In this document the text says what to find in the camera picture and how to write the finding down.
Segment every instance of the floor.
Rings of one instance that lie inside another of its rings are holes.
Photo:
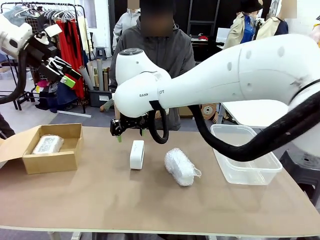
[[[14,85],[12,85],[12,80],[0,79],[0,91],[12,90]],[[33,82],[28,81],[26,90],[30,90],[33,87]],[[4,118],[9,122],[11,127],[16,133],[25,131],[29,128],[46,125],[46,124],[67,124],[67,123],[82,123],[84,126],[89,127],[109,127],[110,120],[114,117],[114,111],[111,109],[108,112],[100,112],[98,108],[87,107],[86,113],[92,115],[91,118],[66,115],[66,114],[55,114],[50,111],[39,110],[35,108],[35,103],[25,102],[22,104],[22,111],[15,109],[13,103],[7,103],[0,105],[0,112]],[[82,108],[77,107],[71,110],[72,112],[82,113]],[[192,119],[181,119],[181,131],[197,131],[196,123]],[[274,151],[274,154],[280,158],[286,150],[299,151],[292,143],[289,143]],[[317,209],[320,211],[320,202],[317,205]],[[63,232],[61,233],[61,240],[70,240],[72,233]],[[145,235],[145,240],[154,239],[155,236]],[[0,229],[0,240],[48,240],[49,236],[46,232],[33,232],[33,231],[16,231],[16,230],[6,230]],[[91,234],[84,233],[82,235],[83,240],[90,240]],[[211,240],[237,240],[236,237],[215,237],[211,236]],[[262,238],[241,238],[242,240],[260,240]]]

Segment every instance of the white wall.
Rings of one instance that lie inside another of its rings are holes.
[[[309,35],[320,15],[320,0],[297,0],[297,18],[286,19],[289,33]]]
[[[107,56],[111,56],[108,0],[94,0],[94,5],[96,28],[89,29],[93,33],[93,44],[95,47],[105,47]]]

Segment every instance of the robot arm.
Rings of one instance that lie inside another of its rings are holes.
[[[129,51],[117,57],[119,86],[113,99],[122,115],[120,121],[111,122],[116,125],[111,130],[118,130],[111,132],[113,135],[121,134],[127,128],[124,122],[129,120],[141,128],[148,127],[158,143],[165,143],[169,136],[165,126],[164,137],[159,139],[153,125],[145,122],[152,123],[154,111],[188,106],[204,140],[236,161],[254,160],[290,141],[320,156],[320,51],[310,37],[288,34],[241,44],[213,55],[174,79],[144,52]],[[259,99],[281,101],[291,111],[243,146],[215,138],[199,107]]]
[[[17,86],[10,95],[0,98],[0,104],[15,100],[25,90],[27,65],[38,68],[51,82],[61,81],[69,87],[75,85],[65,74],[70,74],[76,80],[81,75],[72,70],[69,63],[56,56],[57,49],[48,40],[48,37],[61,32],[55,24],[33,34],[29,24],[24,23],[18,27],[0,14],[0,50],[18,60]]]

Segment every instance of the wooden table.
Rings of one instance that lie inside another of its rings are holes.
[[[84,127],[77,171],[27,175],[21,160],[0,169],[0,226],[56,232],[170,233],[298,237],[320,235],[320,215],[283,170],[268,186],[228,183],[198,132],[170,132],[159,145],[149,134],[142,170],[130,170],[138,130],[122,143],[109,128]],[[178,147],[202,171],[180,187],[164,167]]]

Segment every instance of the bubble wrap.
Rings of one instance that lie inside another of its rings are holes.
[[[174,148],[166,153],[164,165],[180,186],[191,186],[195,176],[201,177],[201,171],[196,169],[195,165],[179,148]]]
[[[56,135],[43,135],[35,146],[32,154],[58,153],[64,144],[64,139]]]

